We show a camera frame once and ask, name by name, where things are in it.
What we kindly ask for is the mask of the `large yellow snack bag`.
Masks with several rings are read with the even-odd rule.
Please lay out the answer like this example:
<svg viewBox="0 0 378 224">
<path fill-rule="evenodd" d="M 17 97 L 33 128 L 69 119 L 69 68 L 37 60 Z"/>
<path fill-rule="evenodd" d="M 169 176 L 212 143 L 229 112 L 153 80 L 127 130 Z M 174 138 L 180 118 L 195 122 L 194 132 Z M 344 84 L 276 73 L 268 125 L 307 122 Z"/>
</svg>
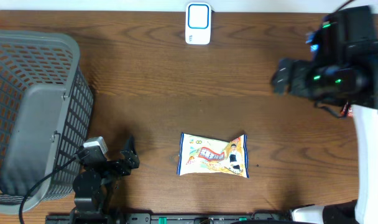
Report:
<svg viewBox="0 0 378 224">
<path fill-rule="evenodd" d="M 224 173 L 249 177 L 247 135 L 226 142 L 181 133 L 177 175 Z"/>
</svg>

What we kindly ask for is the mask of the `red chocolate bar wrapper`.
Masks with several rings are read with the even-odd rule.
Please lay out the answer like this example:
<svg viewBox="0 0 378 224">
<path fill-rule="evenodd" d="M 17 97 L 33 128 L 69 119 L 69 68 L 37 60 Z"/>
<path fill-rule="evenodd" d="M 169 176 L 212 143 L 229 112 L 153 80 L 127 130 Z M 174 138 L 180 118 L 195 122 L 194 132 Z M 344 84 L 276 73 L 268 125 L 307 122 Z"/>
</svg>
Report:
<svg viewBox="0 0 378 224">
<path fill-rule="evenodd" d="M 345 118 L 345 117 L 353 117 L 353 110 L 352 110 L 352 106 L 350 103 L 346 103 L 342 110 L 341 110 L 341 115 Z"/>
</svg>

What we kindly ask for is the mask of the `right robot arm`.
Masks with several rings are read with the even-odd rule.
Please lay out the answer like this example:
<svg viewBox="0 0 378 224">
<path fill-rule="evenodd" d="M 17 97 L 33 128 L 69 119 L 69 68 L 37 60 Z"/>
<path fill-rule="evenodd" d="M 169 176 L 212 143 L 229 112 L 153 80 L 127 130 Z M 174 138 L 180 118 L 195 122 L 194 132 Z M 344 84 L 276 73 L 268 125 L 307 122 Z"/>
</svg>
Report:
<svg viewBox="0 0 378 224">
<path fill-rule="evenodd" d="M 284 58 L 272 77 L 274 92 L 306 98 L 356 128 L 359 193 L 355 201 L 307 205 L 294 223 L 378 223 L 378 36 L 369 6 L 341 6 L 308 37 L 311 61 Z"/>
</svg>

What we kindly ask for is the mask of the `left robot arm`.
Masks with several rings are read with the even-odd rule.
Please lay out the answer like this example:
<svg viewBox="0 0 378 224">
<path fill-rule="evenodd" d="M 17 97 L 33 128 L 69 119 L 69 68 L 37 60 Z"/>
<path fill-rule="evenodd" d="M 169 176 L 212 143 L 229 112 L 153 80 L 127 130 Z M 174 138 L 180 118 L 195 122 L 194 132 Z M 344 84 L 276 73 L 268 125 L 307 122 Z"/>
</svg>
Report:
<svg viewBox="0 0 378 224">
<path fill-rule="evenodd" d="M 130 136 L 120 154 L 122 159 L 109 161 L 108 147 L 103 137 L 90 138 L 80 147 L 76 158 L 84 171 L 73 181 L 75 208 L 70 213 L 71 223 L 125 223 L 124 215 L 109 203 L 116 182 L 131 174 L 140 165 L 134 137 Z"/>
</svg>

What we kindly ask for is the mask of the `white barcode scanner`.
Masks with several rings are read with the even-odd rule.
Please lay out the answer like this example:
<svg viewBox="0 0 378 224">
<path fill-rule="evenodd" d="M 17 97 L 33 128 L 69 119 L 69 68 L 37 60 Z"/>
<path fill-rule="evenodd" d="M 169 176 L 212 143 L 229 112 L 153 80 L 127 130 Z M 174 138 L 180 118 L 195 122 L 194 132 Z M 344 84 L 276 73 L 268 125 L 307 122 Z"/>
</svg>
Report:
<svg viewBox="0 0 378 224">
<path fill-rule="evenodd" d="M 211 40 L 211 6 L 206 2 L 191 2 L 186 6 L 185 42 L 208 45 Z"/>
</svg>

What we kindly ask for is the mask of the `grey plastic basket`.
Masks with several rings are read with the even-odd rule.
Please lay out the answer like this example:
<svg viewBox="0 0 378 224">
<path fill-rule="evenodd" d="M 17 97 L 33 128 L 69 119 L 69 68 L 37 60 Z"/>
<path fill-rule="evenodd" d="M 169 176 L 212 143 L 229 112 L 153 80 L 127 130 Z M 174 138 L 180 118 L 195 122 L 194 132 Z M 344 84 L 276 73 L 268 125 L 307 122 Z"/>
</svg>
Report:
<svg viewBox="0 0 378 224">
<path fill-rule="evenodd" d="M 0 213 L 72 192 L 94 97 L 65 34 L 0 30 Z"/>
</svg>

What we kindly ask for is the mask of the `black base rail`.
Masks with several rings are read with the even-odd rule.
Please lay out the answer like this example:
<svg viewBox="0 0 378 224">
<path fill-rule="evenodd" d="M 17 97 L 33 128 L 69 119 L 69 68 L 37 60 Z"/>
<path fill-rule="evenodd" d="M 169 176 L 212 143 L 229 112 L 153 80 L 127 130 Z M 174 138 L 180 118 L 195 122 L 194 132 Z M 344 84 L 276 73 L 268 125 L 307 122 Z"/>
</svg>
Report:
<svg viewBox="0 0 378 224">
<path fill-rule="evenodd" d="M 229 224 L 229 223 L 293 223 L 290 217 L 278 213 L 256 212 L 251 215 L 151 215 L 125 213 L 111 217 L 97 217 L 83 213 L 48 215 L 46 224 L 58 223 L 118 223 L 118 224 Z"/>
</svg>

